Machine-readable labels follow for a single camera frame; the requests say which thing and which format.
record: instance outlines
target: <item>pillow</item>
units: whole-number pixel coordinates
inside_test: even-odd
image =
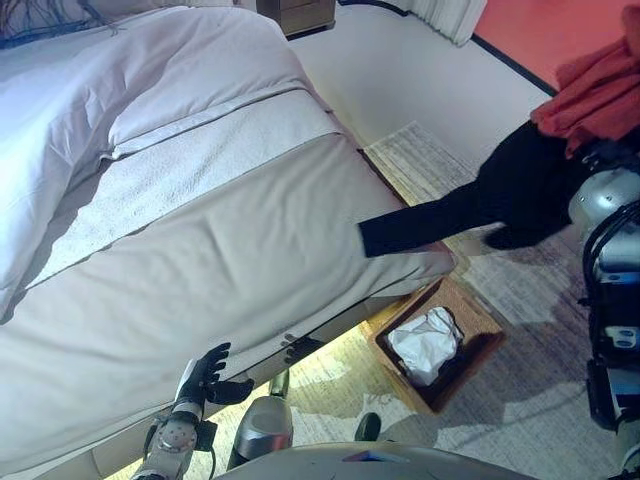
[[[90,0],[3,0],[0,48],[103,25]]]

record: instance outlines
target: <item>brown basket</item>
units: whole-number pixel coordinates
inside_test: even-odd
[[[440,368],[438,378],[427,387],[417,387],[406,377],[400,357],[387,343],[387,335],[402,323],[437,306],[449,311],[464,339],[456,357]],[[377,322],[378,325],[369,325],[369,342],[374,352],[389,373],[401,399],[416,410],[427,413],[441,412],[505,340],[504,332],[487,310],[448,278],[414,293],[402,306],[396,306],[390,318],[383,322],[378,318]]]

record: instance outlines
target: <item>rug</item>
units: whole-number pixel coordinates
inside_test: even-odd
[[[436,199],[472,180],[477,170],[417,123],[366,152],[409,203]],[[382,418],[383,439],[468,455],[540,479],[616,472],[613,434],[589,417],[584,378],[590,344],[586,312],[576,305],[583,290],[575,235],[496,252],[481,243],[487,230],[446,243],[459,259],[454,280],[492,310],[505,344],[440,416],[431,416],[398,399],[366,338],[353,329],[292,368],[295,445],[352,440],[360,418],[374,411]],[[265,392],[263,386],[251,399]],[[212,417],[220,425],[217,474],[224,472],[251,399]],[[185,478],[208,478],[210,461],[196,453]],[[128,479],[135,467],[112,480]]]

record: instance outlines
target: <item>white plastic bag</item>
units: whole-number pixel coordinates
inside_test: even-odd
[[[407,366],[411,382],[427,386],[442,364],[455,356],[462,333],[447,310],[435,307],[400,325],[387,338]]]

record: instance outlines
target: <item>person's leg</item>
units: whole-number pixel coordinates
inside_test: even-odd
[[[440,200],[422,203],[360,223],[367,257],[377,257],[437,242],[469,228],[486,225],[475,206],[475,182],[456,188]]]
[[[509,217],[503,216],[506,225],[485,237],[488,246],[498,250],[531,247],[571,223],[569,202],[590,172],[579,159],[568,160],[564,154],[555,158],[539,192],[532,195],[536,201],[521,203],[511,209]]]
[[[536,228],[543,192],[564,158],[566,140],[542,135],[527,122],[493,151],[476,180],[481,208],[516,228]]]

